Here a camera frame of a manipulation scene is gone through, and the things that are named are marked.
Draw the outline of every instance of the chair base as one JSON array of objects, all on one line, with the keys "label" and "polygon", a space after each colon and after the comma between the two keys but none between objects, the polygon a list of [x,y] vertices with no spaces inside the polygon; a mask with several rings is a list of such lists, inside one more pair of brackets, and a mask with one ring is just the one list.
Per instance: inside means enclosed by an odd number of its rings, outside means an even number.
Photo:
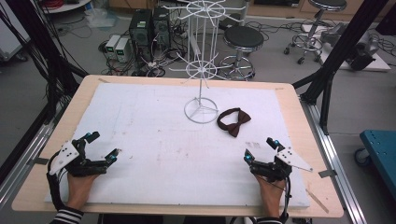
[{"label": "chair base", "polygon": [[227,79],[237,79],[248,81],[248,78],[255,77],[255,69],[249,59],[237,56],[228,56],[224,58],[219,66],[222,67],[220,72]]},{"label": "chair base", "polygon": [[283,53],[289,54],[290,47],[293,47],[293,48],[298,47],[298,48],[304,50],[303,57],[301,57],[297,61],[298,64],[302,64],[304,62],[305,54],[307,52],[316,52],[317,56],[315,57],[314,61],[317,63],[320,61],[320,56],[322,53],[323,45],[320,42],[320,40],[318,40],[317,38],[315,38],[313,36],[310,37],[308,33],[302,33],[302,34],[295,35],[292,38],[291,43],[288,44],[288,46],[285,48]]}]

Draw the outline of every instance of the black stool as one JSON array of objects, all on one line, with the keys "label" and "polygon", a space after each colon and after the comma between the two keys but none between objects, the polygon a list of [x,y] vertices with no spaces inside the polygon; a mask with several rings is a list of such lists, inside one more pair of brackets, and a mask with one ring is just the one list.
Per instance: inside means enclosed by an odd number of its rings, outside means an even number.
[{"label": "black stool", "polygon": [[291,43],[283,51],[285,54],[290,53],[290,47],[299,47],[304,49],[304,55],[301,57],[297,63],[302,64],[304,62],[304,56],[308,51],[319,51],[318,55],[315,57],[315,62],[319,62],[320,55],[322,53],[322,43],[314,37],[315,31],[318,28],[320,19],[325,10],[328,11],[341,11],[347,6],[346,0],[308,0],[308,2],[320,9],[320,11],[315,15],[315,22],[312,25],[309,33],[297,34],[291,40]]},{"label": "black stool", "polygon": [[[233,26],[225,30],[224,42],[229,47],[236,49],[237,52],[236,55],[228,56],[219,63],[221,67],[227,66],[227,68],[222,68],[220,72],[224,73],[224,76],[228,79],[247,80],[248,77],[254,77],[256,74],[253,64],[242,54],[260,49],[264,42],[262,34],[251,27]],[[249,71],[244,74],[242,71],[244,69]]]}]

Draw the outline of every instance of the striped sleeve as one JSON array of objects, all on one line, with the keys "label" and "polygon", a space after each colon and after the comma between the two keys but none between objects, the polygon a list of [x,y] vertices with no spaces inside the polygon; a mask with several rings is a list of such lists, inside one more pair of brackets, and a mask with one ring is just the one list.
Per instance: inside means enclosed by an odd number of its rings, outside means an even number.
[{"label": "striped sleeve", "polygon": [[58,211],[50,224],[79,224],[84,215],[83,212],[70,207],[64,207]]},{"label": "striped sleeve", "polygon": [[283,224],[277,217],[261,217],[257,219],[257,224]]}]

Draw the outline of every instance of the bow tie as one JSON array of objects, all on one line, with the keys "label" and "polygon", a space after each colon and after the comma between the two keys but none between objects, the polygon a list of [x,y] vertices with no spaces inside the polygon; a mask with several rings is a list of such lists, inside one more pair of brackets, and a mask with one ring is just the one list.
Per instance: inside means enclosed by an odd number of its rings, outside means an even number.
[{"label": "bow tie", "polygon": [[[236,111],[239,111],[237,123],[231,123],[231,124],[226,125],[223,122],[221,122],[221,120],[225,116],[231,115],[233,112],[236,112]],[[218,125],[222,130],[228,131],[228,133],[230,135],[232,135],[233,137],[236,137],[239,133],[239,127],[241,126],[241,124],[246,123],[250,120],[251,120],[250,116],[245,111],[241,110],[241,108],[233,108],[233,109],[226,110],[219,115]]]}]

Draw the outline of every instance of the floor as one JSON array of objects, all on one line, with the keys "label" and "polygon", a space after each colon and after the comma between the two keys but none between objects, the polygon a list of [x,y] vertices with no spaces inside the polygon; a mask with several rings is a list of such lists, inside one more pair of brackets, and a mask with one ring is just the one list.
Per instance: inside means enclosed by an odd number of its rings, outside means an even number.
[{"label": "floor", "polygon": [[[57,26],[61,22],[78,21],[84,16],[83,10],[61,13],[52,19]],[[130,16],[120,15],[116,26],[111,28],[88,28],[86,21],[69,24],[70,32],[61,36],[61,40],[71,55],[90,74],[102,74],[106,70],[106,60],[98,46],[108,40],[112,34],[123,34],[129,26]],[[275,27],[298,20],[274,20],[268,18],[249,18],[262,24]],[[316,72],[320,65],[314,62],[314,56],[308,55],[303,64],[297,64],[302,51],[292,49],[290,55],[283,53],[284,48],[295,34],[280,29],[276,33],[267,33],[269,39],[263,47],[250,54],[249,59],[256,68],[256,76],[250,81],[293,83]],[[385,37],[396,43],[396,38]],[[219,36],[217,60],[233,54]],[[396,64],[395,57],[380,50],[378,55],[386,63]],[[360,203],[367,223],[396,223],[395,200],[379,176],[374,166],[360,168],[354,162],[354,152],[363,147],[359,133],[367,129],[394,130],[396,127],[396,68],[388,72],[353,72],[339,70],[333,81],[332,100],[329,114],[329,132],[346,175]],[[166,78],[183,77],[166,69]],[[18,144],[23,134],[32,124],[46,104],[46,82],[32,61],[26,63],[11,60],[0,64],[0,164]],[[306,87],[296,90],[303,93]],[[15,192],[8,198],[0,211],[2,223],[45,223],[52,219],[53,213],[16,212],[11,208]],[[167,217],[167,223],[179,223],[181,217]],[[82,223],[95,223],[97,215],[84,217]],[[347,214],[340,218],[315,218],[314,223],[350,223]]]}]

